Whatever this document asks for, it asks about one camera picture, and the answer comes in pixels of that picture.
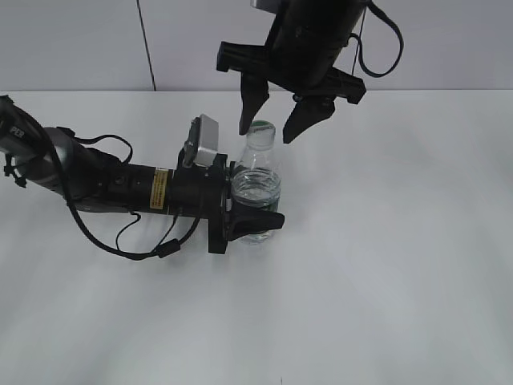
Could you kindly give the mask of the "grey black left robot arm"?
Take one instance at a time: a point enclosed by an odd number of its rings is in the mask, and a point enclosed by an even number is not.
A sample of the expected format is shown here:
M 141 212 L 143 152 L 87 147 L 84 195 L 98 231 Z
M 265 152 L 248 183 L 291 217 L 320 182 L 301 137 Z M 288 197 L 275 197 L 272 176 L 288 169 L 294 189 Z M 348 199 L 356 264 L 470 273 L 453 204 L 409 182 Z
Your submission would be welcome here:
M 180 251 L 200 220 L 208 222 L 209 253 L 225 253 L 244 236 L 281 229 L 285 217 L 232 200 L 234 165 L 217 151 L 219 124 L 205 114 L 191 123 L 174 169 L 137 165 L 102 152 L 101 136 L 79 138 L 69 128 L 43 127 L 7 95 L 1 98 L 1 151 L 5 176 L 25 188 L 31 181 L 62 196 L 77 226 L 94 245 L 132 261 Z M 149 252 L 131 253 L 97 239 L 80 213 L 154 213 L 193 219 L 180 239 L 163 239 Z

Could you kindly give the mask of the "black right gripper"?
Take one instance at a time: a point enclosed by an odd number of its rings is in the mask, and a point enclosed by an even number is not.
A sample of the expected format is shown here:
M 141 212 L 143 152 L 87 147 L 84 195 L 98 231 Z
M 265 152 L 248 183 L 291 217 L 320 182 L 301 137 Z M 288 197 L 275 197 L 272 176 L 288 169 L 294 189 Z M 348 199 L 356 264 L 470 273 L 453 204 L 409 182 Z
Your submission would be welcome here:
M 285 123 L 284 144 L 329 119 L 335 112 L 334 97 L 352 104 L 361 101 L 363 81 L 334 63 L 365 8 L 364 1 L 280 1 L 263 45 L 220 44 L 216 69 L 241 75 L 240 135 L 248 133 L 269 99 L 269 84 L 304 97 Z

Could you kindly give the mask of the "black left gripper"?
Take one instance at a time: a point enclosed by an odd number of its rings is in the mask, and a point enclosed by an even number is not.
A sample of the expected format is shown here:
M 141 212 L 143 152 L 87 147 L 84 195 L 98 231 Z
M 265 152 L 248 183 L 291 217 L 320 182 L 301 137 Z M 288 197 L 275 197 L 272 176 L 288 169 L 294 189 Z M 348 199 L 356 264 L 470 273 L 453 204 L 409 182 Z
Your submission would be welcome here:
M 208 252 L 224 254 L 228 247 L 227 214 L 228 199 L 228 156 L 217 154 L 208 167 L 192 164 L 184 165 L 185 155 L 180 154 L 176 170 L 173 172 L 169 213 L 176 217 L 193 219 L 189 230 L 178 239 L 183 245 L 194 234 L 200 220 L 208 222 Z M 263 242 L 273 231 L 281 229 L 285 223 L 282 213 L 249 210 L 230 215 L 230 240 Z

